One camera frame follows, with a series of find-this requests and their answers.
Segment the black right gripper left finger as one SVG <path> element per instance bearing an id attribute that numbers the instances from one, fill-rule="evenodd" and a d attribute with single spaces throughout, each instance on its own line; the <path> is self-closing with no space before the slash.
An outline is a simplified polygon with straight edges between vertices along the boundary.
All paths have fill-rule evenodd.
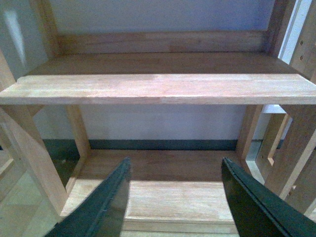
<path id="1" fill-rule="evenodd" d="M 131 160 L 125 158 L 111 174 L 47 237 L 119 237 L 129 197 Z"/>

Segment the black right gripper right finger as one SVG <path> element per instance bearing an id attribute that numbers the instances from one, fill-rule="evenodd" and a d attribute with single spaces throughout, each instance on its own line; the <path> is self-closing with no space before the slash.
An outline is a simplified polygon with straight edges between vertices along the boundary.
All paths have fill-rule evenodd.
<path id="1" fill-rule="evenodd" d="M 316 224 L 224 158 L 222 181 L 241 237 L 314 237 Z"/>

